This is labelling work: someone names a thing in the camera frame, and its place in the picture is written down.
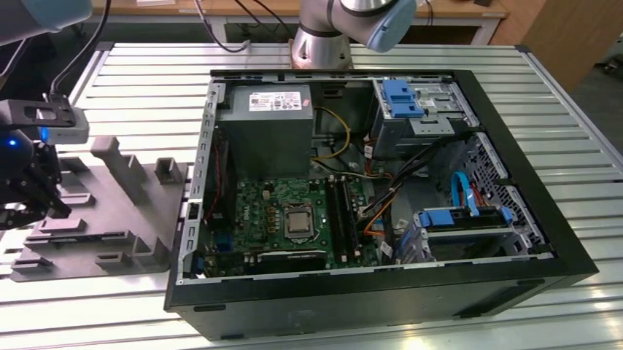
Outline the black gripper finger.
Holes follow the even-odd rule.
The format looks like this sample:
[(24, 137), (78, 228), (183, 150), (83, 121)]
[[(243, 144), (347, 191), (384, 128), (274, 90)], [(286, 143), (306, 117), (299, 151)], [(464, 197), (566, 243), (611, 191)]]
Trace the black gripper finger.
[(12, 230), (44, 219), (48, 207), (42, 203), (2, 203), (2, 230)]
[(46, 215), (54, 219), (68, 218), (72, 210), (60, 199), (58, 186), (62, 183), (60, 162), (56, 148), (43, 141), (36, 141), (35, 156), (28, 171), (35, 184), (34, 197), (46, 208)]

